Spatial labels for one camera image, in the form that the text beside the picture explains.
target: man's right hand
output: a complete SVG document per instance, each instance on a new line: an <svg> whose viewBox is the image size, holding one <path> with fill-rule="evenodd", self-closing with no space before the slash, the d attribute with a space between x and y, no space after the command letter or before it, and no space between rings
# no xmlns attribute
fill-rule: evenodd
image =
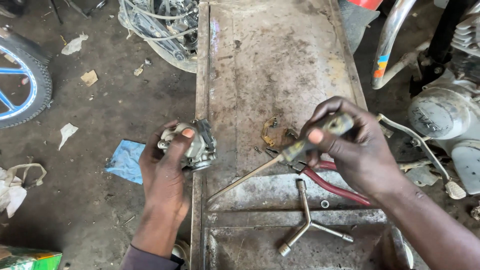
<svg viewBox="0 0 480 270"><path fill-rule="evenodd" d="M336 111L353 117L354 127L346 136L338 137L311 127ZM408 181L399 170L376 118L345 98L333 97L320 103L301 132L318 145L317 151L307 153L310 167L315 168L320 155L328 153L347 184L370 199L375 200Z"/></svg>

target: pliers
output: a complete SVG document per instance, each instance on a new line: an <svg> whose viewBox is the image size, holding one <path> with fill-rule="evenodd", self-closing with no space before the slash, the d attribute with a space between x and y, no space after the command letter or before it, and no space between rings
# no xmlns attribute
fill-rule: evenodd
<svg viewBox="0 0 480 270"><path fill-rule="evenodd" d="M280 152L274 148L267 147L265 152L272 157L273 159L280 154ZM370 201L367 198L360 194L353 193L343 188L339 188L330 184L329 182L325 181L322 177L320 177L316 172L314 172L310 167L307 166L307 163L300 161L300 160L293 160L293 161L283 161L280 162L281 164L287 165L292 168L296 173L299 175L304 173L310 179L312 179L317 185L323 188L326 191L329 191L333 194L337 194L339 196L354 200L358 203L361 203L366 206L371 206ZM336 165L333 162L322 160L319 162L320 169L332 170L336 171Z"/></svg>

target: screwdriver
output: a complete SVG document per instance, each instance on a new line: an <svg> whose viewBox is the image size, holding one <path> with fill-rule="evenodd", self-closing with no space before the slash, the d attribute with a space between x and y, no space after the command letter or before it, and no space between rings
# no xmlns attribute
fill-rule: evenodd
<svg viewBox="0 0 480 270"><path fill-rule="evenodd" d="M334 114L327 115L326 117L322 118L318 122L316 122L314 127L320 128L321 130L325 130L331 134L341 136L349 131L353 127L353 118L344 113L344 112L336 112ZM224 189L220 190L219 192L215 193L211 196L207 202L211 202L216 198L222 196L227 191L235 188L236 186L240 185L241 183L245 182L247 179L252 177L253 175L257 174L260 171L265 170L266 168L272 166L277 162L282 162L284 160L290 162L294 160L298 155L304 153L308 150L317 149L317 145L311 143L307 136L301 137L292 144L286 146L282 152L271 161L265 163L264 165L258 167L257 169L251 171L247 175L243 176L242 178L238 179L237 181L231 183Z"/></svg>

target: y-shaped wrench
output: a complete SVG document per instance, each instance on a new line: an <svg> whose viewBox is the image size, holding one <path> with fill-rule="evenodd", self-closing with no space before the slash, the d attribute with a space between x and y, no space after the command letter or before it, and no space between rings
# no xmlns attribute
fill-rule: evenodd
<svg viewBox="0 0 480 270"><path fill-rule="evenodd" d="M327 227L324 227L314 221L312 221L312 217L310 216L310 209L308 208L308 202L307 202L307 186L305 185L305 181L302 179L297 180L297 188L300 191L300 196L302 199L303 203L303 208L305 211L305 217L307 219L307 222L305 225L286 243L284 243L278 251L282 256L286 256L290 252L290 248L292 245L311 227L315 227L317 229L320 229L322 231L325 231L327 233L331 233L333 235L336 235L338 237L341 237L343 240L348 241L348 242L353 242L353 237L351 235L345 234L345 233L340 233L337 231L334 231L332 229L328 229Z"/></svg>

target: blue wheel rim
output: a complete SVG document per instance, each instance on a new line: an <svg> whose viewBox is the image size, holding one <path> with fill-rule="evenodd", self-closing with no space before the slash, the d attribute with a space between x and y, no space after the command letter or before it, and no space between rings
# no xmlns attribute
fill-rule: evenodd
<svg viewBox="0 0 480 270"><path fill-rule="evenodd" d="M20 58L18 58L18 56L16 56L12 51L6 49L2 45L0 45L0 50L8 54L9 56L11 56L13 59L15 59L15 61L17 61L17 63L20 65L20 68L0 67L0 77L2 75L8 75L8 74L24 74L28 77L30 82L30 93L27 99L25 100L25 102L23 102L19 106L15 106L10 101L8 96L5 95L5 93L2 92L2 90L0 89L0 102L3 103L8 108L6 112L0 112L0 120L5 120L5 119L12 118L19 115L20 113L27 110L33 104L37 96L37 84L32 71Z"/></svg>

